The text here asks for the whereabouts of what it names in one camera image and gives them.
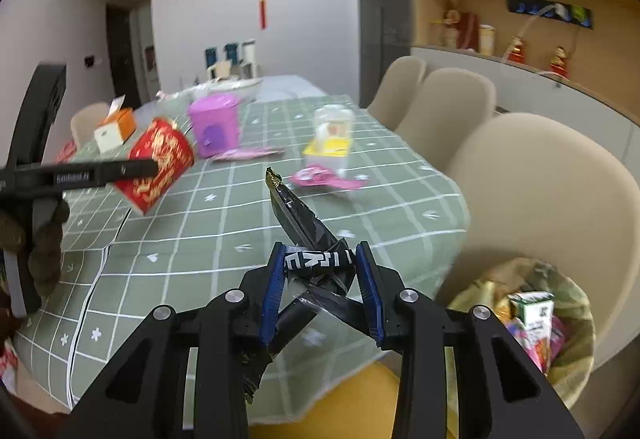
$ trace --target pink container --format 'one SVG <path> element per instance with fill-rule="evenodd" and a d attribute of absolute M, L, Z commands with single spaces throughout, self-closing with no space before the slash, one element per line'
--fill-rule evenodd
<path fill-rule="evenodd" d="M 232 94 L 216 94 L 195 101 L 189 107 L 193 133 L 201 157 L 211 157 L 238 148 L 238 103 Z"/>

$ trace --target chair back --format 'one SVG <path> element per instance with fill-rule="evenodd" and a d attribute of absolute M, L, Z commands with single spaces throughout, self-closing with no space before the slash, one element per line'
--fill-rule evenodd
<path fill-rule="evenodd" d="M 395 130 L 424 77 L 426 65 L 415 56 L 402 56 L 389 65 L 367 112 L 389 130 Z"/>
<path fill-rule="evenodd" d="M 94 138 L 95 129 L 108 114 L 109 105 L 104 102 L 90 104 L 74 114 L 71 118 L 71 135 L 78 149 Z"/>
<path fill-rule="evenodd" d="M 563 124 L 503 114 L 465 141 L 446 173 L 471 224 L 438 299 L 448 303 L 498 259 L 540 259 L 585 291 L 601 343 L 640 264 L 640 189 L 628 170 Z"/>
<path fill-rule="evenodd" d="M 462 142 L 494 115 L 494 84 L 465 69 L 434 70 L 396 129 L 430 165 L 444 170 Z"/>

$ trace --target hand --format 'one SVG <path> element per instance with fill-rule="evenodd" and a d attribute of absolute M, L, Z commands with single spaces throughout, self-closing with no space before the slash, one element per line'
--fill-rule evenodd
<path fill-rule="evenodd" d="M 29 272 L 33 276 L 36 291 L 42 297 L 49 296 L 60 281 L 62 225 L 68 221 L 68 218 L 69 205 L 65 200 L 60 200 L 51 221 L 33 235 Z M 24 229 L 11 215 L 0 209 L 0 248 L 18 253 L 25 242 Z"/>

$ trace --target trash bag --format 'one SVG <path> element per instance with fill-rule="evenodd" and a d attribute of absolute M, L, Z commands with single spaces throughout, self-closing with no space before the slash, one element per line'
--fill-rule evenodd
<path fill-rule="evenodd" d="M 593 369 L 595 327 L 587 295 L 570 278 L 552 265 L 521 257 L 486 271 L 456 296 L 449 308 L 465 312 L 477 304 L 493 308 L 517 291 L 547 291 L 554 295 L 554 314 L 564 324 L 566 342 L 551 364 L 547 379 L 566 407 L 571 408 Z M 445 356 L 447 428 L 458 437 L 458 387 L 452 349 L 447 348 Z"/>

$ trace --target green tablecloth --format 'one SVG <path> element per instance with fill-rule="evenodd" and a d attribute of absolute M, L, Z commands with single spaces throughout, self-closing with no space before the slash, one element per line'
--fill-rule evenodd
<path fill-rule="evenodd" d="M 457 186 L 346 96 L 252 103 L 239 113 L 242 146 L 283 146 L 286 154 L 249 162 L 197 161 L 146 216 L 133 212 L 110 187 L 67 195 L 72 216 L 63 239 L 62 281 L 16 340 L 37 382 L 72 406 L 153 307 L 202 307 L 237 287 L 248 269 L 265 264 L 274 242 L 289 243 L 271 211 L 264 171 L 270 165 L 287 177 L 302 167 L 313 111 L 330 102 L 356 111 L 347 175 L 367 176 L 369 183 L 354 192 L 294 191 L 351 247 L 369 241 L 380 264 L 398 269 L 408 286 L 434 295 L 468 226 Z M 177 121 L 187 129 L 184 116 Z M 127 148 L 106 158 L 122 156 Z M 92 148 L 79 153 L 79 159 L 95 158 Z M 359 298 L 357 283 L 350 295 Z M 283 305 L 292 297 L 286 290 Z M 267 369 L 248 407 L 250 421 L 297 418 L 380 354 L 371 339 L 320 313 Z M 194 374 L 190 361 L 187 425 Z"/>

